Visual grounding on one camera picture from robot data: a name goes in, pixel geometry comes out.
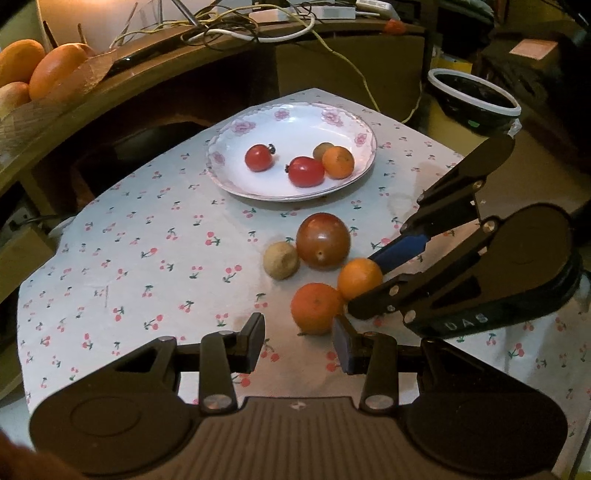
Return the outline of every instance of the tablecloth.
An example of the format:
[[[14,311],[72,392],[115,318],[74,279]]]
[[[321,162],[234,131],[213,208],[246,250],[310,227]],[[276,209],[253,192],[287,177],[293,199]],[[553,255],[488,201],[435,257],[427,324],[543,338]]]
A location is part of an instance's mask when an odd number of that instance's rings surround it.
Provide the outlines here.
[[[300,223],[330,212],[347,224],[350,257],[367,257],[399,233],[418,208],[417,196],[462,157],[373,110],[312,89],[275,102],[313,101],[345,108],[375,131],[370,174],[347,189],[304,203],[256,202],[230,196],[207,176],[209,128],[139,168],[86,207],[66,228],[54,258],[21,287],[18,342],[33,411],[53,392],[161,335],[199,342],[217,330],[239,330],[254,311],[265,314],[267,340],[255,372],[234,376],[248,395],[349,395],[359,401],[364,378],[339,368],[330,336],[300,336],[289,303],[305,283],[336,285],[337,272],[306,266],[276,282],[261,256],[275,241],[294,242]],[[434,238],[397,272],[421,271],[477,226]],[[591,406],[589,315],[571,302],[533,322],[450,340],[538,388],[566,412],[569,439],[556,471],[572,462]],[[354,322],[360,331],[418,345],[399,313]],[[196,402],[198,374],[183,374],[180,395]],[[402,374],[401,402],[417,395]]]

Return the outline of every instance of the plate rim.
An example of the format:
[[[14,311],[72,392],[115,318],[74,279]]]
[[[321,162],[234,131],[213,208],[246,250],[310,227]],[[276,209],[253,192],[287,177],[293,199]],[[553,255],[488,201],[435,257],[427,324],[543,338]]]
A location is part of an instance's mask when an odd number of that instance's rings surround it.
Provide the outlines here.
[[[221,134],[226,132],[230,128],[230,126],[232,125],[232,123],[234,121],[239,120],[239,119],[244,119],[245,117],[247,117],[249,115],[264,112],[267,110],[272,110],[274,108],[282,108],[285,106],[298,106],[298,105],[299,106],[317,106],[319,108],[326,108],[326,107],[334,108],[338,111],[345,113],[347,116],[353,118],[354,120],[360,122],[362,125],[366,126],[367,129],[369,130],[369,132],[371,132],[371,153],[369,155],[365,169],[363,171],[361,171],[357,177],[352,178],[349,181],[347,181],[341,185],[337,185],[337,186],[331,187],[329,189],[322,190],[320,192],[301,194],[301,195],[295,195],[295,196],[290,196],[290,197],[258,195],[256,193],[246,193],[244,191],[237,192],[233,188],[223,185],[222,182],[217,177],[217,175],[215,175],[215,173],[212,171],[212,161],[210,158],[210,155],[212,153],[212,146],[215,145],[216,141],[221,136]],[[374,165],[377,149],[378,149],[378,141],[376,139],[374,129],[371,128],[371,126],[365,120],[363,120],[363,118],[361,118],[359,115],[352,113],[352,112],[346,110],[345,108],[342,108],[342,107],[339,107],[336,105],[331,105],[329,103],[323,103],[323,102],[274,103],[273,105],[260,106],[258,108],[253,109],[253,110],[246,111],[246,112],[240,114],[239,116],[234,116],[231,120],[228,120],[228,122],[225,123],[223,127],[220,128],[220,130],[216,133],[216,135],[214,137],[212,137],[209,140],[209,142],[207,143],[207,153],[206,153],[207,176],[212,180],[212,182],[214,182],[215,185],[220,187],[222,190],[224,190],[228,193],[231,193],[232,195],[236,195],[238,197],[241,197],[241,198],[247,198],[247,199],[251,199],[251,200],[260,200],[263,202],[279,202],[279,203],[303,202],[305,200],[313,200],[318,197],[323,197],[323,196],[329,195],[333,192],[336,192],[337,190],[343,189],[343,188],[351,185],[353,182],[362,178],[367,172],[369,172],[371,170],[372,166]]]

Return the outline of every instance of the metal screw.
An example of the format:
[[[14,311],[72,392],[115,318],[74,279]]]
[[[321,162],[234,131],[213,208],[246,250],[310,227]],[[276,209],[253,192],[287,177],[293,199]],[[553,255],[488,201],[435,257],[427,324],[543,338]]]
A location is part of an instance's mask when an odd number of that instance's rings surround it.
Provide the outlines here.
[[[482,230],[484,231],[484,233],[492,233],[494,232],[496,229],[496,222],[494,220],[488,220],[487,222],[485,222],[484,225],[482,225]]]
[[[203,400],[203,405],[208,410],[223,410],[232,404],[232,399],[227,395],[216,393],[208,395]]]
[[[370,395],[365,399],[365,405],[372,410],[386,410],[394,405],[394,399],[387,395]]]
[[[409,310],[407,314],[404,316],[404,323],[412,322],[416,316],[417,312],[415,312],[414,310]]]

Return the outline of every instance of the orange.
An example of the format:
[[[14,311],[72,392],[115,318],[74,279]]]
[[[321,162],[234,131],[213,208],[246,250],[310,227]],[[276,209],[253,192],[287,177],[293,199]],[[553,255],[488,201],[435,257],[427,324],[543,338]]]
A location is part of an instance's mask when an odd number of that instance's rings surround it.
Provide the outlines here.
[[[382,284],[382,271],[369,258],[354,258],[339,273],[337,288],[345,301]]]
[[[353,173],[355,160],[345,147],[330,147],[322,155],[322,165],[331,179],[341,180]]]
[[[330,332],[333,318],[343,313],[343,299],[330,285],[308,283],[295,293],[290,308],[302,333],[324,335]]]

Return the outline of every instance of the fruit bowl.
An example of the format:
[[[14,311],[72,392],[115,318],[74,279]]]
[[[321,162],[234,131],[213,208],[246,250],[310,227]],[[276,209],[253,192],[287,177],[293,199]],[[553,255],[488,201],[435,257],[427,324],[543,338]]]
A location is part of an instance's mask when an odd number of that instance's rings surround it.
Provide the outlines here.
[[[353,173],[342,180],[325,178],[321,185],[293,185],[285,166],[299,156],[311,157],[323,143],[347,148],[355,159]],[[251,171],[244,156],[256,144],[275,147],[274,164]],[[366,174],[374,162],[376,139],[358,116],[324,103],[284,103],[257,108],[234,118],[209,142],[210,178],[234,195],[269,202],[296,202],[335,192]]]

